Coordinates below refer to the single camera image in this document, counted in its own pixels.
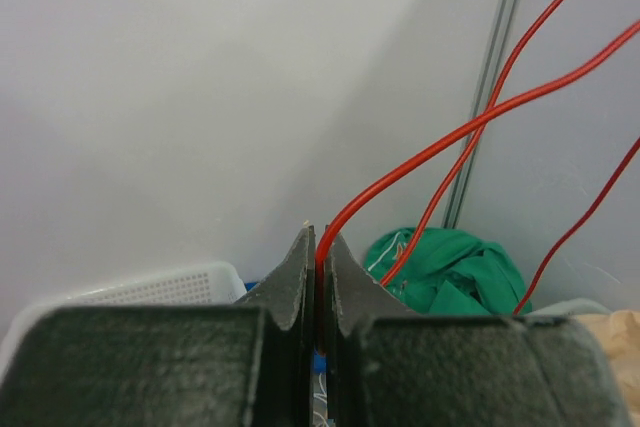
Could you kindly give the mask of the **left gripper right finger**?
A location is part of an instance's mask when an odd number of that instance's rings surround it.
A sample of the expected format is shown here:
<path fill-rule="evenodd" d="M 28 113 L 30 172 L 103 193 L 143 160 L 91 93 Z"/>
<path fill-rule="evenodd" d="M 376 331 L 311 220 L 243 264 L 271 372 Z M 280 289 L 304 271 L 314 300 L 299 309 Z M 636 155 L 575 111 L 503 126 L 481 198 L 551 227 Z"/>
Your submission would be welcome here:
<path fill-rule="evenodd" d="M 605 353 L 557 316 L 418 314 L 337 238 L 324 263 L 328 412 L 338 426 L 626 426 Z"/>

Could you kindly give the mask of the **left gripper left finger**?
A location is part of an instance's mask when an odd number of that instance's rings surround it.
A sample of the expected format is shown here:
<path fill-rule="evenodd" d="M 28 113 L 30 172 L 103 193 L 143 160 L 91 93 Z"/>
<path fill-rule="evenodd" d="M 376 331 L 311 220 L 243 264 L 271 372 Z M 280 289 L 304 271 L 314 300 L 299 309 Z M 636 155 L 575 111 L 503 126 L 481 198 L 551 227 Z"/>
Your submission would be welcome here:
<path fill-rule="evenodd" d="M 307 426 L 315 233 L 238 301 L 63 306 L 9 352 L 5 426 Z"/>

